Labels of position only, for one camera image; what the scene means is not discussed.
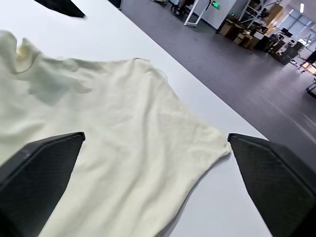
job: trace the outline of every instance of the person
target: person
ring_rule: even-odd
[[[180,16],[182,14],[183,9],[185,6],[190,6],[194,3],[194,0],[179,0],[178,7],[175,10],[175,14]]]
[[[308,67],[310,64],[313,64],[313,63],[315,63],[315,62],[316,62],[316,50],[306,59],[306,61],[304,61],[304,62],[300,65],[299,69],[301,69],[302,66],[303,66],[305,63],[308,63],[308,65],[307,65],[307,67]]]

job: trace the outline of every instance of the black cloth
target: black cloth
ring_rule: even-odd
[[[306,60],[306,62],[309,62],[311,64],[316,62],[316,51],[314,51]]]
[[[35,0],[48,9],[58,11],[67,16],[81,17],[85,14],[70,0]]]

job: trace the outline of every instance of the cardboard box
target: cardboard box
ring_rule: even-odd
[[[242,42],[242,47],[248,48],[251,42],[252,42],[252,37],[251,38],[245,37],[244,41]]]
[[[257,37],[254,37],[250,43],[250,45],[248,46],[248,48],[253,51],[255,46],[257,45],[257,43],[260,41],[260,39],[258,39]]]
[[[226,19],[225,24],[223,25],[219,33],[223,36],[226,36],[229,34],[230,30],[232,30],[233,26],[234,23],[231,20]]]
[[[236,39],[234,40],[234,42],[238,45],[240,45],[243,42],[243,39],[245,38],[245,36],[243,34],[239,34]]]

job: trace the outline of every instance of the ceiling light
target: ceiling light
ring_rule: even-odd
[[[303,13],[304,12],[304,4],[301,3],[301,9],[300,9],[300,12]]]

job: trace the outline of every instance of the gray carpet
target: gray carpet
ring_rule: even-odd
[[[316,171],[316,100],[305,92],[310,74],[244,49],[204,22],[185,27],[170,5],[125,0],[122,11],[264,136]]]

